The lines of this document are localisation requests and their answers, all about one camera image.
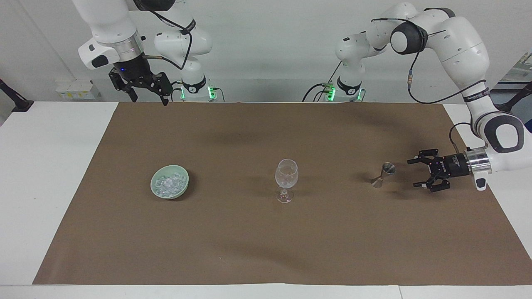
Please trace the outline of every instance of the white robotic arm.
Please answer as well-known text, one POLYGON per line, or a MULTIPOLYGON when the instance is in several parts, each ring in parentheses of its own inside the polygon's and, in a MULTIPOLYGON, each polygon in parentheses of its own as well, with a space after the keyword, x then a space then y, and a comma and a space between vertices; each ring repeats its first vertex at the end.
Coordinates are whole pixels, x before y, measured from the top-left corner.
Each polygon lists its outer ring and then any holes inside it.
MULTIPOLYGON (((93 33, 93 38, 79 48, 83 63, 89 69, 113 64, 109 73, 116 90, 127 93, 135 102, 134 87, 146 88, 161 98, 164 105, 173 92, 165 73, 153 74, 137 27, 129 17, 125 0, 72 0, 93 33)), ((134 0, 140 10, 148 10, 172 27, 186 24, 174 32, 162 32, 155 37, 155 46, 164 56, 182 70, 183 95, 197 99, 212 98, 207 77, 201 64, 193 57, 209 53, 212 49, 210 36, 196 27, 196 22, 186 8, 184 0, 134 0)))
MULTIPOLYGON (((495 108, 489 96, 485 85, 489 57, 482 39, 468 20, 449 9, 420 12, 410 3, 399 3, 372 20, 365 38, 360 34, 344 38, 336 52, 344 65, 336 95, 355 97, 364 73, 360 60, 382 53, 388 44, 402 55, 419 54, 425 48, 436 52, 471 112, 472 132, 486 144, 445 157, 439 157, 436 149, 421 151, 409 164, 429 165, 431 176, 414 186, 435 192, 450 187, 448 178, 473 175, 477 189, 485 190, 493 172, 532 167, 532 135, 517 117, 495 108)), ((408 83, 410 92, 412 73, 408 83)))

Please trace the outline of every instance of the bowl of ice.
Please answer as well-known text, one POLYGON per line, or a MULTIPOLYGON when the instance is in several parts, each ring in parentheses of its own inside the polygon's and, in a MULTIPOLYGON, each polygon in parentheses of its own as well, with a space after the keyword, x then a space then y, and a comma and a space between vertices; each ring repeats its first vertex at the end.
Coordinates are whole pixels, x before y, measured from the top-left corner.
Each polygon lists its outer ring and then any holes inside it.
POLYGON ((152 177, 153 194, 165 200, 174 200, 183 195, 188 187, 188 172, 179 165, 159 169, 152 177))

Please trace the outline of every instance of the bowl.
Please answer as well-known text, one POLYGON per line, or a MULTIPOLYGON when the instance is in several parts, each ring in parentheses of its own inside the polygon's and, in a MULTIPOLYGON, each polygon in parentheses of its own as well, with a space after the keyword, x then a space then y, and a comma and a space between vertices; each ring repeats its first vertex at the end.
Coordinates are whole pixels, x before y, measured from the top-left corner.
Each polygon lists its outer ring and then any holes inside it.
POLYGON ((151 187, 151 190, 152 190, 152 193, 159 197, 159 198, 162 198, 162 199, 165 199, 165 200, 175 200, 176 198, 178 198, 179 196, 183 195, 183 193, 185 193, 185 191, 187 190, 187 187, 188 187, 188 172, 186 169, 184 169, 183 167, 179 166, 179 165, 168 165, 168 166, 165 166, 161 169, 159 169, 152 177, 152 181, 150 183, 150 187, 151 187), (185 182, 185 187, 183 188, 183 190, 180 190, 179 193, 175 194, 175 195, 171 195, 171 196, 168 196, 168 197, 163 197, 163 196, 158 196, 156 193, 155 193, 155 182, 160 179, 161 177, 163 176, 167 176, 167 177, 171 177, 174 173, 178 173, 182 176, 184 176, 186 178, 186 182, 185 182))

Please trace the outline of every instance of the table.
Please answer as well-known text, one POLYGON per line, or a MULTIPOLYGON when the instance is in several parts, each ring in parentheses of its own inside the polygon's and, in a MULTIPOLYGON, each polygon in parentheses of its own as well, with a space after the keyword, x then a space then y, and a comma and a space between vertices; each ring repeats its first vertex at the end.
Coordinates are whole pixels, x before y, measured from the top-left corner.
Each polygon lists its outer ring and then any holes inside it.
MULTIPOLYGON (((0 297, 529 298, 532 286, 30 286, 117 103, 37 102, 0 128, 0 297)), ((446 105, 454 122, 465 105, 446 105)), ((459 127, 465 143, 482 146, 459 127)), ((494 195, 529 255, 532 190, 526 170, 493 175, 494 195)))

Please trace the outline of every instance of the jigger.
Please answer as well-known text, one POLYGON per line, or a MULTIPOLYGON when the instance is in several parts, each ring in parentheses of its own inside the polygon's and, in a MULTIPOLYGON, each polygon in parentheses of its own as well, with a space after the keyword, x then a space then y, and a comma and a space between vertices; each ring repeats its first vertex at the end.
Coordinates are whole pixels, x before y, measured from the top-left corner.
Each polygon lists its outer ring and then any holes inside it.
POLYGON ((383 168, 380 171, 380 176, 371 180, 371 185, 375 188, 380 188, 383 186, 384 178, 392 176, 393 174, 395 174, 395 165, 391 164, 390 162, 386 162, 383 164, 383 168))

